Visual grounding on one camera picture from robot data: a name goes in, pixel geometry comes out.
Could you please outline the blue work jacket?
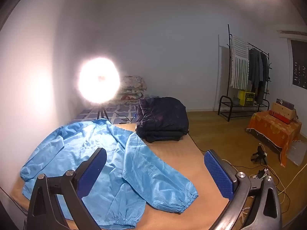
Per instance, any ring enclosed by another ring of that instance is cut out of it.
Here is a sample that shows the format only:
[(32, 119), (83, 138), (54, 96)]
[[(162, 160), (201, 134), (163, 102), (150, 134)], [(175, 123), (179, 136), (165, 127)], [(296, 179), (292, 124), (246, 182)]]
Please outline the blue work jacket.
[(20, 171), (30, 199), (26, 229), (130, 229), (147, 205), (183, 213), (198, 197), (191, 181), (133, 131), (106, 119), (62, 126)]

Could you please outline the black clothes rack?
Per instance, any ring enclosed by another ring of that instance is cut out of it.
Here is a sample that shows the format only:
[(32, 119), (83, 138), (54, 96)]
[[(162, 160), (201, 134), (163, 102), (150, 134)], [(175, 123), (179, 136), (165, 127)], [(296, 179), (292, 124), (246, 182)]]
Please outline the black clothes rack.
[(229, 70), (226, 94), (220, 96), (218, 114), (229, 122), (268, 110), (271, 82), (270, 54), (235, 36), (228, 29)]

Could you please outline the folded dark navy clothes stack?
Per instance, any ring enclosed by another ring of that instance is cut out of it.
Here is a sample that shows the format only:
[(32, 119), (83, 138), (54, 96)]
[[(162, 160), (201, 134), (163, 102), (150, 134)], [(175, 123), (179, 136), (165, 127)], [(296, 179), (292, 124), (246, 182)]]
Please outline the folded dark navy clothes stack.
[(189, 133), (186, 107), (173, 97), (154, 97), (138, 101), (136, 133), (149, 143), (179, 141)]

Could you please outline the dark hanging clothes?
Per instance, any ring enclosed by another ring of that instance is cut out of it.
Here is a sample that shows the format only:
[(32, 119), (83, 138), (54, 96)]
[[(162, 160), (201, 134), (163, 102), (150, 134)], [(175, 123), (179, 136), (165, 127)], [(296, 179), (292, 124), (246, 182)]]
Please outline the dark hanging clothes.
[(254, 101), (262, 104), (269, 77), (268, 55), (256, 48), (249, 50), (249, 76), (251, 92), (255, 93)]

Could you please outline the power strip on floor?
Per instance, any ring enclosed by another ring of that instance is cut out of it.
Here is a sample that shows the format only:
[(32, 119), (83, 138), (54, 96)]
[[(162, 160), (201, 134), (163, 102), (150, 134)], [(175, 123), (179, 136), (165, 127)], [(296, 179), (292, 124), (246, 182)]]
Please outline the power strip on floor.
[(257, 174), (252, 174), (249, 177), (253, 179), (264, 179), (266, 176), (269, 176), (270, 172), (267, 168), (259, 170)]

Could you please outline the small black floor tripod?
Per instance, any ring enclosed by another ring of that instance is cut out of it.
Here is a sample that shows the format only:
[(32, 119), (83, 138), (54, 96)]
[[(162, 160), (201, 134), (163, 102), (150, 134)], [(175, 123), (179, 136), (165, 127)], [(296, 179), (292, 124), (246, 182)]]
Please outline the small black floor tripod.
[(251, 156), (251, 161), (253, 163), (259, 163), (267, 165), (267, 152), (263, 144), (259, 143), (257, 147), (257, 152), (253, 153)]

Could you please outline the tan bed blanket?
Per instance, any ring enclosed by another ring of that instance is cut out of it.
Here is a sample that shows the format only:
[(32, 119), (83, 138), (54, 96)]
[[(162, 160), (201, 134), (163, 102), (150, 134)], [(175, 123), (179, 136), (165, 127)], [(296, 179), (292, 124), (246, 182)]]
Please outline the tan bed blanket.
[(134, 124), (105, 119), (60, 127), (33, 151), (12, 189), (29, 208), (40, 174), (62, 176), (101, 147), (107, 161), (83, 202), (102, 229), (209, 229), (227, 204), (190, 136), (144, 142)]

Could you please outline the orange covered table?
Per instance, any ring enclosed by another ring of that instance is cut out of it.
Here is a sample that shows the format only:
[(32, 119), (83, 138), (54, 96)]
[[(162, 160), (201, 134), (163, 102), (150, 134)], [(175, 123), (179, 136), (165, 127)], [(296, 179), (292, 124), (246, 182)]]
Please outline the orange covered table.
[(281, 150), (281, 166), (286, 167), (287, 151), (293, 142), (299, 140), (302, 123), (292, 121), (289, 124), (277, 119), (269, 111), (254, 113), (246, 130), (255, 130)]

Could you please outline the red flat box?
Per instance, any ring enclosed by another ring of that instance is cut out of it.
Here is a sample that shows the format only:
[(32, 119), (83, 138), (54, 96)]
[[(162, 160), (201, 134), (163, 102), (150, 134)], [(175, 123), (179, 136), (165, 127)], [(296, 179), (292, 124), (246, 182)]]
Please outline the red flat box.
[(277, 119), (279, 119), (280, 121), (284, 122), (285, 124), (290, 124), (293, 119), (288, 119), (286, 117), (284, 117), (283, 115), (280, 115), (272, 110), (269, 110), (269, 114)]

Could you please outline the yellow black box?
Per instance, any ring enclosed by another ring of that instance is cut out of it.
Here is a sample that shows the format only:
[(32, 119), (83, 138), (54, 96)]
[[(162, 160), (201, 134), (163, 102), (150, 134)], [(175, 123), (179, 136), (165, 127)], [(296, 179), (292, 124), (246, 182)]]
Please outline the yellow black box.
[(254, 92), (239, 90), (238, 91), (239, 105), (240, 106), (253, 106), (255, 95), (256, 94)]

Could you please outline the cardboard box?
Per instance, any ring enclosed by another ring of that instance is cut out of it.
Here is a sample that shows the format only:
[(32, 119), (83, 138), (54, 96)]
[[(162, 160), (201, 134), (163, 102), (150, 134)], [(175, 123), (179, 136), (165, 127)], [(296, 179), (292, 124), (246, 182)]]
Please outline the cardboard box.
[(290, 120), (296, 118), (296, 116), (297, 116), (295, 109), (291, 110), (291, 109), (289, 109), (289, 108), (287, 108), (283, 105), (280, 105), (276, 102), (272, 103), (271, 110), (274, 111), (277, 114), (282, 115), (283, 117), (285, 117), (287, 119), (290, 119)]

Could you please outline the dark book on box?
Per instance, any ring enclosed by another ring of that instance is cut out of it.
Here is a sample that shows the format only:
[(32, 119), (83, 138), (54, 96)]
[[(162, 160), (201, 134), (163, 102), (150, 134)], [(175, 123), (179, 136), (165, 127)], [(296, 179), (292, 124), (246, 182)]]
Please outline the dark book on box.
[(276, 103), (278, 103), (278, 104), (280, 104), (280, 105), (282, 105), (282, 106), (284, 106), (284, 107), (286, 107), (290, 110), (295, 109), (295, 106), (292, 103), (285, 101), (285, 100), (282, 100), (282, 99), (276, 99)]

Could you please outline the striped white towel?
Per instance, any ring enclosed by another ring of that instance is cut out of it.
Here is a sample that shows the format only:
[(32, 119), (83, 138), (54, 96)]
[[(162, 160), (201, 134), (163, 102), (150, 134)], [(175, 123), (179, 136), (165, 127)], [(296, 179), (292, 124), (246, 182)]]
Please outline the striped white towel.
[(231, 82), (230, 86), (246, 90), (249, 75), (249, 47), (244, 40), (232, 35), (230, 37)]

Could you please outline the black lamp tripod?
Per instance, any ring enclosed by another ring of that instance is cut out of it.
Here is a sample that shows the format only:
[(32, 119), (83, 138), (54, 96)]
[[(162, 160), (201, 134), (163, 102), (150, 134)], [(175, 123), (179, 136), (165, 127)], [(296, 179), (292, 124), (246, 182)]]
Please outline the black lamp tripod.
[(97, 113), (97, 119), (100, 119), (100, 118), (105, 118), (105, 119), (109, 120), (106, 108), (102, 104), (99, 105), (98, 113)]

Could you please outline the floral folded quilts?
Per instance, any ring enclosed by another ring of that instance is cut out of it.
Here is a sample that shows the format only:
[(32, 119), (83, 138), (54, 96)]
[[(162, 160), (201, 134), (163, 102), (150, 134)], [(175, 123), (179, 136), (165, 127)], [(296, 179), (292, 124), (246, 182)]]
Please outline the floral folded quilts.
[(135, 102), (144, 97), (147, 84), (141, 76), (121, 76), (120, 88), (112, 102)]

